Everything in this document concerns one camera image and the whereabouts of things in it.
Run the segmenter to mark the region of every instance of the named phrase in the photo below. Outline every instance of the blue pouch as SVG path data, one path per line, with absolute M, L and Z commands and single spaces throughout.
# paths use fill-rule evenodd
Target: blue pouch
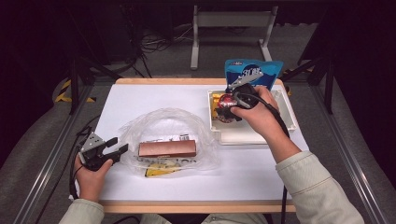
M 250 59 L 231 59 L 225 62 L 225 77 L 227 79 L 227 87 L 233 84 L 239 77 L 251 76 L 262 72 L 262 77 L 250 81 L 252 86 L 266 86 L 268 90 L 274 85 L 279 72 L 282 69 L 283 62 L 271 61 L 262 62 Z

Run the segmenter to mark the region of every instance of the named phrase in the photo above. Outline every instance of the person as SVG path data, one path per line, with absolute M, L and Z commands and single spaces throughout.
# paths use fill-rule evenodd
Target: person
M 256 92 L 276 109 L 277 103 L 265 87 Z M 364 223 L 361 214 L 350 203 L 341 186 L 334 180 L 318 158 L 309 151 L 301 151 L 282 131 L 271 112 L 257 104 L 247 110 L 232 107 L 231 112 L 245 119 L 251 128 L 267 142 L 276 161 L 276 170 L 283 180 L 296 207 L 301 223 Z M 100 223 L 103 207 L 98 203 L 106 172 L 112 161 L 107 161 L 97 172 L 85 168 L 77 172 L 80 187 L 78 200 L 73 201 L 61 223 Z M 81 166 L 76 159 L 76 169 Z M 141 223 L 169 223 L 155 214 L 143 215 Z M 203 223 L 266 223 L 257 214 L 210 215 Z

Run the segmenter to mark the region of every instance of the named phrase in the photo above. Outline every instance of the person's left hand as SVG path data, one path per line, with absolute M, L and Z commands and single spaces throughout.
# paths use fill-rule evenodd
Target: person's left hand
M 76 179 L 79 185 L 79 198 L 98 203 L 99 195 L 105 184 L 105 175 L 113 164 L 113 160 L 106 161 L 98 171 L 91 171 L 81 167 L 82 163 L 79 156 L 76 156 L 75 171 Z

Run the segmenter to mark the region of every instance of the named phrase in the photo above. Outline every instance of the transparent plastic wrap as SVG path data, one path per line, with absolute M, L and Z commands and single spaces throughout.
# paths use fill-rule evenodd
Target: transparent plastic wrap
M 120 162 L 132 168 L 138 175 L 148 176 L 148 171 L 164 174 L 185 169 L 210 170 L 219 166 L 217 142 L 201 118 L 178 108 L 163 108 L 125 124 L 120 142 L 129 144 Z M 194 140 L 196 156 L 172 158 L 139 157 L 140 143 Z

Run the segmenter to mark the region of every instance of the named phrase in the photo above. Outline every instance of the brown box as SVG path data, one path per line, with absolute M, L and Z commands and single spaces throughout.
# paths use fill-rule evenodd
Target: brown box
M 171 142 L 140 143 L 139 157 L 195 157 L 197 155 L 194 140 Z

